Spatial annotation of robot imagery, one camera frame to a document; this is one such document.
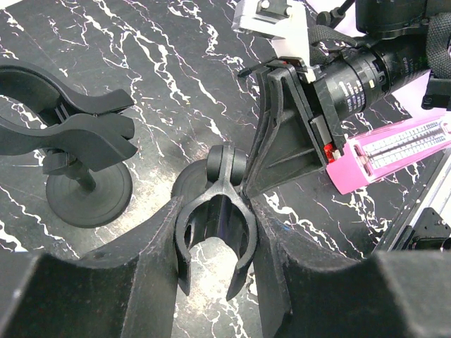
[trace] camera lens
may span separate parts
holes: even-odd
[[[428,71],[426,37],[403,36],[349,49],[323,72],[341,120],[362,112]]]

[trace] stand base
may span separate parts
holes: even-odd
[[[179,174],[172,187],[171,198],[184,196],[183,205],[186,205],[202,195],[208,189],[207,184],[206,160],[196,161]]]
[[[95,228],[118,218],[132,198],[132,177],[123,163],[97,173],[94,191],[83,189],[65,175],[47,179],[47,201],[50,209],[64,222],[81,228]]]

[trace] white plastic part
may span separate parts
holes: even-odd
[[[315,75],[310,69],[306,8],[300,1],[286,0],[286,4],[290,7],[287,12],[289,17],[280,20],[257,14],[260,0],[241,0],[235,9],[232,29],[241,33],[257,33],[271,39],[278,58],[302,59],[309,69],[307,80],[313,82]]]

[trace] black clamp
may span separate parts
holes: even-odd
[[[178,215],[175,224],[178,282],[187,295],[190,293],[191,279],[189,250],[210,237],[221,238],[238,257],[227,300],[235,297],[246,282],[247,271],[257,249],[255,216],[235,190],[243,179],[246,160],[245,153],[231,145],[213,146],[206,166],[200,168],[210,182],[210,188],[185,205]]]
[[[118,115],[133,105],[131,97],[122,89],[82,95],[44,69],[5,58],[0,83],[0,94],[25,104],[48,127],[30,130],[0,118],[0,155],[47,153],[47,200],[68,224],[89,228],[115,220],[132,196],[132,178],[121,162],[137,151],[128,141],[135,126]]]

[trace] black cable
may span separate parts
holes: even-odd
[[[355,0],[346,0],[343,5],[338,9],[338,14],[343,15],[348,9],[355,3]]]

